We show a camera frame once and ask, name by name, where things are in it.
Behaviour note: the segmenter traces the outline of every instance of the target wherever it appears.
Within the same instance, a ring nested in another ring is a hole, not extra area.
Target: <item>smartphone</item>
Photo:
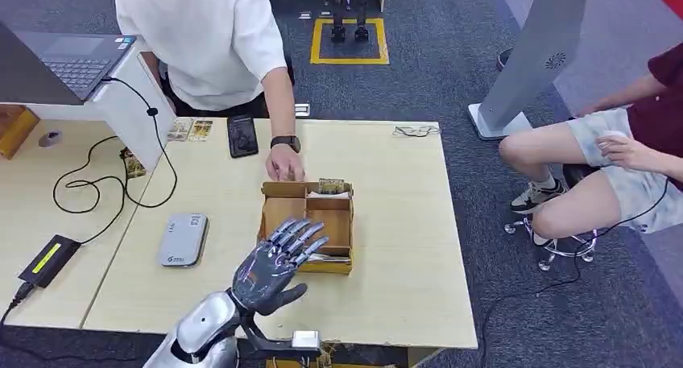
[[[259,153],[254,119],[250,116],[228,118],[228,146],[234,159]]]
[[[166,224],[157,261],[164,267],[192,267],[199,262],[209,219],[203,213],[176,213]]]

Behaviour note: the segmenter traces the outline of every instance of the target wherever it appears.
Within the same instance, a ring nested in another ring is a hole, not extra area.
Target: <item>maroon shirt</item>
[[[633,137],[641,143],[683,157],[683,43],[648,62],[652,75],[667,89],[628,108]],[[683,183],[671,179],[683,191]]]

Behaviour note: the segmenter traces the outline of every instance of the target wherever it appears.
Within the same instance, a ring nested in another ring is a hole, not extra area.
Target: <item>white sock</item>
[[[541,181],[541,182],[534,181],[533,183],[538,188],[542,188],[542,189],[555,189],[555,187],[557,186],[557,184],[555,182],[555,178],[553,177],[553,175],[550,175],[550,177],[546,181]]]

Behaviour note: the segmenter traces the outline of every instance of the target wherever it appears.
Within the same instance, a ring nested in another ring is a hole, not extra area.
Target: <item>black phone case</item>
[[[241,136],[247,138],[246,144],[240,147],[238,140]],[[228,118],[228,146],[233,159],[257,155],[259,143],[256,140],[254,119],[250,116],[235,116]]]

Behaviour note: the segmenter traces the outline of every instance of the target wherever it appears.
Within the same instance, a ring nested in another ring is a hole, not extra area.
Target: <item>white t-shirt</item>
[[[168,64],[173,92],[199,110],[253,100],[287,66],[268,0],[116,0],[118,25]]]

